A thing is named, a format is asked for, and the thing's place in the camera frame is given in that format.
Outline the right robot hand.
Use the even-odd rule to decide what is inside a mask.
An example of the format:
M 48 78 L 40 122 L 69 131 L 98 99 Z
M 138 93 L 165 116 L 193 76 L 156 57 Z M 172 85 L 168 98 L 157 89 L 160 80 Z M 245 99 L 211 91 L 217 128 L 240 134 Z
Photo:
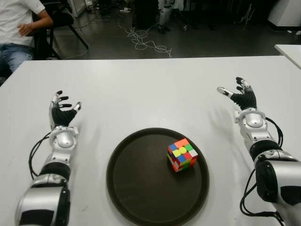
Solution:
M 248 83 L 247 80 L 236 77 L 236 83 L 238 84 L 237 90 L 240 93 L 233 93 L 223 87 L 218 87 L 217 91 L 228 97 L 230 100 L 232 100 L 235 104 L 239 106 L 241 110 L 245 110 L 248 108 L 257 108 L 257 101 L 256 96 L 253 91 L 253 88 Z

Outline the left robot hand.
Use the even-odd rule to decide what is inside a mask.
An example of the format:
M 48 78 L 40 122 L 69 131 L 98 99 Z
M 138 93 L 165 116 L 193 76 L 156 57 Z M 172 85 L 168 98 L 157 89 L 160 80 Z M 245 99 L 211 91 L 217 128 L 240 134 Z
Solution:
M 62 90 L 57 91 L 50 101 L 49 121 L 52 130 L 58 126 L 68 127 L 75 115 L 82 108 L 81 102 L 78 102 L 75 106 L 61 104 L 62 101 L 69 99 L 68 96 L 62 96 L 62 94 Z

